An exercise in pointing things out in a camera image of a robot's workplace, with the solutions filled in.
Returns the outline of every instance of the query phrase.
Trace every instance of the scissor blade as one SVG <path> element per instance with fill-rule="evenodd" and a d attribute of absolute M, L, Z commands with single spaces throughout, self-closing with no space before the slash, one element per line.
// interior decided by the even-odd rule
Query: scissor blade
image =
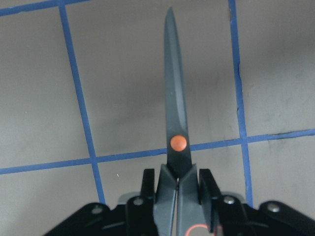
<path fill-rule="evenodd" d="M 181 178 L 192 165 L 181 50 L 172 8 L 167 11 L 164 30 L 167 165 L 176 177 Z"/>

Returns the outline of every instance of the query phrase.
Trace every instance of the screw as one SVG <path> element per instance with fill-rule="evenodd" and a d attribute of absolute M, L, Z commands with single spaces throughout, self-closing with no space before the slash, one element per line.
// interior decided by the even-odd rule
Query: screw
<path fill-rule="evenodd" d="M 226 196 L 226 197 L 224 197 L 223 201 L 224 201 L 226 204 L 234 204 L 234 203 L 235 203 L 234 198 L 231 197 L 231 196 Z"/>
<path fill-rule="evenodd" d="M 143 202 L 144 202 L 143 199 L 140 198 L 140 197 L 137 197 L 137 198 L 135 198 L 135 199 L 133 200 L 133 204 L 136 205 L 136 206 L 142 205 Z"/>
<path fill-rule="evenodd" d="M 275 203 L 268 203 L 267 209 L 272 211 L 272 212 L 279 212 L 280 211 L 280 207 Z"/>
<path fill-rule="evenodd" d="M 103 211 L 103 208 L 96 205 L 93 209 L 92 209 L 92 214 L 93 215 L 97 215 L 100 214 Z"/>

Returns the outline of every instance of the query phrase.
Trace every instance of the blue painter's tape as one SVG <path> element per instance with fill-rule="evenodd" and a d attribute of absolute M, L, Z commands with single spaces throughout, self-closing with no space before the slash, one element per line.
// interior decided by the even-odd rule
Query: blue painter's tape
<path fill-rule="evenodd" d="M 240 76 L 240 49 L 238 42 L 238 29 L 237 29 L 237 18 L 236 18 L 236 5 L 235 0 L 228 0 L 231 14 L 231 41 L 232 41 L 232 53 L 233 53 L 233 66 L 234 66 L 234 79 L 235 79 L 235 90 L 236 90 L 236 103 L 237 103 L 237 120 L 239 126 L 240 137 L 242 139 L 242 156 L 243 156 L 243 167 L 245 176 L 246 186 L 246 201 L 252 206 L 252 177 L 251 177 L 251 166 L 250 157 L 248 152 L 247 144 L 247 133 L 245 123 L 245 111 L 243 102 L 243 87 Z"/>
<path fill-rule="evenodd" d="M 83 1 L 90 1 L 90 0 L 64 0 L 64 3 L 68 5 L 68 4 L 74 4 L 74 3 L 83 2 Z"/>
<path fill-rule="evenodd" d="M 63 33 L 64 33 L 65 43 L 66 43 L 66 47 L 67 47 L 67 51 L 68 51 L 68 56 L 69 56 L 70 67 L 71 67 L 71 71 L 72 71 L 72 77 L 73 77 L 73 81 L 74 81 L 75 91 L 76 91 L 76 95 L 77 95 L 77 99 L 78 99 L 78 103 L 79 103 L 79 109 L 80 109 L 80 114 L 81 114 L 81 118 L 82 118 L 85 138 L 87 141 L 87 146 L 88 146 L 89 155 L 90 155 L 90 159 L 91 159 L 91 165 L 92 165 L 93 175 L 94 175 L 94 179 L 95 179 L 98 199 L 99 199 L 100 203 L 105 203 L 105 196 L 104 196 L 104 191 L 103 191 L 102 182 L 101 182 L 99 169 L 98 169 L 98 164 L 97 164 L 97 160 L 96 160 L 95 149 L 94 149 L 94 144 L 93 144 L 93 140 L 92 140 L 92 134 L 91 134 L 91 129 L 90 129 L 88 113 L 87 113 L 86 106 L 85 106 L 82 86 L 81 86 L 79 72 L 78 72 L 78 66 L 77 66 L 77 62 L 76 62 L 76 58 L 75 58 L 75 53 L 74 53 L 74 48 L 73 48 L 73 43 L 72 43 L 72 38 L 71 38 L 71 33 L 70 33 L 68 17 L 67 17 L 65 4 L 64 4 L 63 0 L 59 1 L 59 13 L 60 13 L 60 17 L 61 17 L 62 26 L 63 26 Z"/>
<path fill-rule="evenodd" d="M 264 135 L 257 135 L 248 137 L 248 143 L 255 143 L 267 140 L 277 140 L 277 139 L 291 139 L 291 138 L 298 138 L 303 136 L 315 136 L 315 129 L 308 129 L 308 130 L 301 130 L 301 131 L 294 131 L 289 133 L 283 134 L 264 134 Z"/>
<path fill-rule="evenodd" d="M 109 161 L 119 161 L 119 160 L 128 160 L 140 157 L 149 157 L 149 156 L 157 156 L 161 154 L 166 154 L 166 148 L 154 149 L 148 151 L 138 151 L 138 152 L 130 152 L 123 154 L 115 154 L 108 156 L 100 156 L 97 158 L 98 162 L 109 162 Z"/>
<path fill-rule="evenodd" d="M 57 5 L 58 5 L 57 0 L 49 0 L 49 1 L 36 2 L 36 3 L 21 5 L 21 6 L 8 7 L 8 8 L 0 9 L 0 16 L 17 14 L 20 12 L 41 10 L 45 8 L 55 7 Z"/>
<path fill-rule="evenodd" d="M 194 144 L 190 146 L 191 151 L 198 151 L 198 150 L 205 150 L 205 149 L 212 149 L 212 148 L 221 148 L 233 145 L 240 145 L 241 139 L 233 139 L 233 140 L 223 140 L 205 144 Z"/>
<path fill-rule="evenodd" d="M 52 169 L 52 168 L 69 167 L 69 166 L 79 166 L 79 165 L 86 165 L 90 163 L 91 163 L 90 158 L 84 158 L 84 159 L 59 161 L 59 162 L 35 164 L 35 165 L 28 165 L 28 166 L 9 167 L 9 168 L 0 169 L 0 175 L 27 172 L 27 171 L 46 170 L 46 169 Z"/>

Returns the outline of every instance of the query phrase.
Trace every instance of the gray floor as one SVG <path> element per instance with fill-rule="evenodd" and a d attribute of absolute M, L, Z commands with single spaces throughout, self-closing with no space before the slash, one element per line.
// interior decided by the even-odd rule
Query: gray floor
<path fill-rule="evenodd" d="M 66 5 L 67 19 L 60 3 L 0 3 L 0 235 L 40 236 L 101 190 L 115 207 L 144 168 L 157 177 L 171 5 L 193 161 L 246 197 L 228 0 L 93 0 Z M 315 218 L 315 4 L 237 0 L 236 10 L 253 205 L 280 200 Z"/>

